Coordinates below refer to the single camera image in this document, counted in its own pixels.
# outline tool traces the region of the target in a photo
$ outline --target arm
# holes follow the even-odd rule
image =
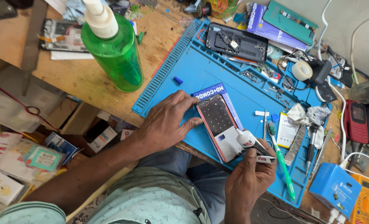
[[[179,126],[186,110],[199,101],[182,90],[169,95],[150,110],[141,128],[125,141],[53,178],[25,201],[52,203],[70,214],[126,165],[183,140],[188,131],[202,123],[201,118],[191,118]]]
[[[264,140],[258,139],[266,150],[275,155],[274,150]],[[226,182],[225,224],[251,223],[251,211],[267,188],[275,181],[276,162],[257,163],[257,152],[247,150],[244,160],[233,170]]]

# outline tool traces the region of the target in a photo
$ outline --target blue silicone repair mat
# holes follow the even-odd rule
[[[277,90],[282,89],[283,77],[279,79],[278,83],[274,83],[250,65],[227,60],[217,52],[207,49],[199,38],[206,41],[206,29],[208,29],[209,23],[207,19],[204,21],[196,19],[191,23],[136,101],[132,108],[135,113],[146,117],[154,105],[179,89],[192,94],[209,86],[223,83],[243,127],[250,130],[257,138],[262,138],[263,116],[256,116],[255,110],[266,110],[279,115],[286,110],[286,107],[291,108],[297,102],[304,108],[322,105],[322,102],[316,97],[315,90],[311,88],[302,91],[293,90],[292,92],[285,90],[280,95]],[[279,73],[274,64],[269,61],[266,61],[266,64]],[[293,77],[291,66],[291,63],[287,66],[289,69],[285,72],[286,75],[293,79],[293,83],[298,88],[304,88],[306,84],[297,81]],[[246,71],[254,75],[253,80],[256,82],[251,81],[246,76],[248,74],[245,73]],[[182,85],[178,85],[174,81],[173,77],[175,76],[183,80]],[[330,110],[332,109],[331,104],[327,104],[327,106]],[[199,117],[200,115],[196,109],[188,109],[184,114],[182,123],[194,116]],[[219,162],[204,125],[192,129],[183,141]],[[294,185],[295,201],[291,201],[287,194],[281,166],[277,166],[276,181],[268,188],[270,193],[294,207],[299,207],[301,204],[310,174],[310,172],[306,173],[305,162],[308,144],[309,137],[305,135],[295,160],[291,166],[287,166]],[[282,151],[284,154],[287,153],[285,148],[282,148]],[[242,160],[242,157],[237,158],[229,165],[224,164],[224,166],[233,170],[235,165]]]

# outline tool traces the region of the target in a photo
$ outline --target light green shirt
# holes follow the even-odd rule
[[[210,224],[207,211],[193,186],[154,167],[132,170],[116,182],[88,219],[88,224],[199,224],[193,210],[202,208],[202,224]],[[64,224],[64,212],[54,204],[21,202],[0,214],[0,224]]]

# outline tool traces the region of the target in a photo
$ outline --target spray bottle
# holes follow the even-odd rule
[[[257,162],[260,163],[273,163],[276,158],[272,157],[270,153],[265,149],[265,147],[257,140],[257,138],[252,135],[248,130],[241,131],[236,128],[237,131],[237,142],[244,147],[244,149],[255,148],[259,156],[257,157]]]
[[[81,33],[85,47],[119,90],[139,89],[144,78],[131,23],[100,0],[83,2],[87,8]]]

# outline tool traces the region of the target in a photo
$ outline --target white wall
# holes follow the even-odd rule
[[[294,12],[308,18],[319,25],[316,31],[318,39],[324,24],[321,11],[326,0],[276,0]],[[254,0],[262,5],[268,5],[269,0]],[[334,52],[348,60],[350,64],[351,35],[354,29],[369,18],[369,0],[332,0],[325,13],[328,27],[323,39]],[[355,35],[353,50],[355,67],[369,75],[369,21]]]

